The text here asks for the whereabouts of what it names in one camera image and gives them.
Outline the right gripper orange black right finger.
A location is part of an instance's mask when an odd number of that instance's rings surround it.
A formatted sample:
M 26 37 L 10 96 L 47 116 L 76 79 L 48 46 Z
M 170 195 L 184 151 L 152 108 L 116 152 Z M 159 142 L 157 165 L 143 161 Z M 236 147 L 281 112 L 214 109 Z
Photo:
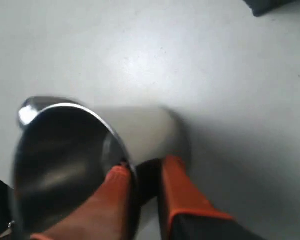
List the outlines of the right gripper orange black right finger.
M 167 156 L 161 162 L 158 213 L 164 240 L 260 239 L 230 215 L 214 208 L 191 182 L 176 156 Z

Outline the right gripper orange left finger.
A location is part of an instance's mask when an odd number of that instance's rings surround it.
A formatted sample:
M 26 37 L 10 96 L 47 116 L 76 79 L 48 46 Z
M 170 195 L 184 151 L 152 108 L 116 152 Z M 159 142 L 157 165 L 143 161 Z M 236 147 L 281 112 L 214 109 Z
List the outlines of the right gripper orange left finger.
M 125 166 L 114 166 L 100 188 L 68 217 L 33 240 L 127 240 L 128 202 L 131 173 Z

